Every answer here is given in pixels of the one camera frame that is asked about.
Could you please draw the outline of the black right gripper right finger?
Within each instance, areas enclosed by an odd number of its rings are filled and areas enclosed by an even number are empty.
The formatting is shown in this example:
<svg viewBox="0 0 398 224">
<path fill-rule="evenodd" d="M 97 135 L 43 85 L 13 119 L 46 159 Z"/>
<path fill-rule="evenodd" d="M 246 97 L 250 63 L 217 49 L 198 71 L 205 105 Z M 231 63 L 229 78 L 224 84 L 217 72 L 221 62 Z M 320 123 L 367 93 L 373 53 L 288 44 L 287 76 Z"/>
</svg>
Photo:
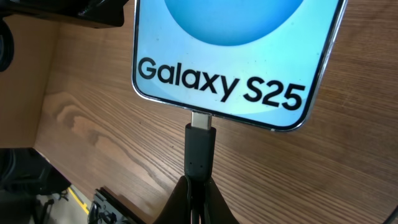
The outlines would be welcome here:
<svg viewBox="0 0 398 224">
<path fill-rule="evenodd" d="M 204 219 L 206 224 L 239 224 L 224 200 L 215 181 L 211 178 L 205 185 Z"/>
</svg>

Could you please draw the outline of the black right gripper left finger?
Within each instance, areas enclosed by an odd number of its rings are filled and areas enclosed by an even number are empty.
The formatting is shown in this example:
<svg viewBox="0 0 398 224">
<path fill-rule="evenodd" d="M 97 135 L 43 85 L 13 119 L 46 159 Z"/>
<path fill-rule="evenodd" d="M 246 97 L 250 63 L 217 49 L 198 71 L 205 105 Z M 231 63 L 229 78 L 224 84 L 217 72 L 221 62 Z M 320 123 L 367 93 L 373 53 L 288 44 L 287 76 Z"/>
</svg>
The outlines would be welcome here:
<svg viewBox="0 0 398 224">
<path fill-rule="evenodd" d="M 167 203 L 153 224 L 190 224 L 192 188 L 186 176 L 179 178 Z"/>
</svg>

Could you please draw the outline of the blue-screen Galaxy S25 smartphone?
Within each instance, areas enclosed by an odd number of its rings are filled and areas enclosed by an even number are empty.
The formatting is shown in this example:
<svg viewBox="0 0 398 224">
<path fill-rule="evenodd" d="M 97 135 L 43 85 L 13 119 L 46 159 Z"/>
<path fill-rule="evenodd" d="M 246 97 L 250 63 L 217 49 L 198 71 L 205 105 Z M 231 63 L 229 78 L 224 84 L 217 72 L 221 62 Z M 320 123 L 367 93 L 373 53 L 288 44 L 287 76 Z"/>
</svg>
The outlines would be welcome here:
<svg viewBox="0 0 398 224">
<path fill-rule="evenodd" d="M 272 131 L 310 116 L 345 0 L 136 1 L 142 98 Z"/>
</svg>

